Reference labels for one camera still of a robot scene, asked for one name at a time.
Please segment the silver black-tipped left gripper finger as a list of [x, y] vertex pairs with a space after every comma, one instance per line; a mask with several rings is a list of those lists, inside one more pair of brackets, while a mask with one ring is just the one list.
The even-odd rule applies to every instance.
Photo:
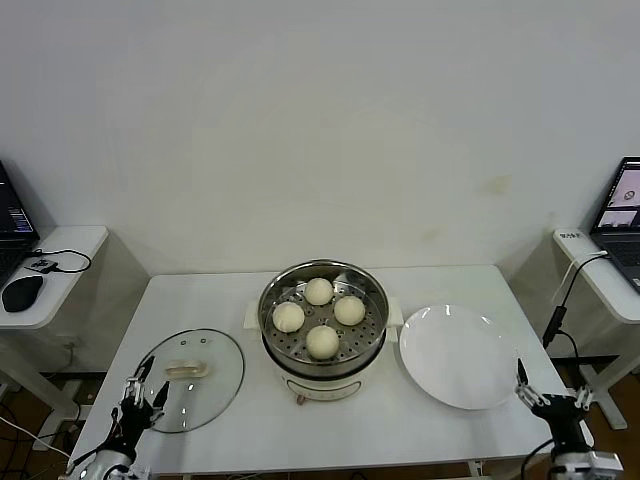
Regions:
[[164, 382], [159, 391], [155, 394], [151, 403], [151, 421], [157, 421], [161, 416], [164, 415], [164, 406], [168, 399], [168, 392], [170, 388], [170, 381], [167, 380]]
[[152, 369], [154, 356], [147, 356], [136, 368], [134, 373], [126, 379], [123, 399], [131, 399], [134, 404], [142, 404], [144, 397], [144, 383]]

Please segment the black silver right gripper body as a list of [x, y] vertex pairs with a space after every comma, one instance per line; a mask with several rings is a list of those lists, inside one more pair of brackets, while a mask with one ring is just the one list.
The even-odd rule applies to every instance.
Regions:
[[553, 453], [584, 453], [590, 450], [580, 422], [586, 411], [576, 406], [576, 399], [570, 396], [544, 394], [536, 401], [531, 412], [549, 426]]

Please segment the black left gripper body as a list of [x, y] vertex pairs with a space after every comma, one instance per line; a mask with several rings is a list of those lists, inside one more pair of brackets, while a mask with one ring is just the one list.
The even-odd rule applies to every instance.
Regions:
[[135, 458], [136, 447], [143, 432], [151, 427], [153, 408], [145, 399], [140, 403], [125, 399], [120, 404], [120, 410], [122, 415], [112, 436], [112, 449], [128, 458]]

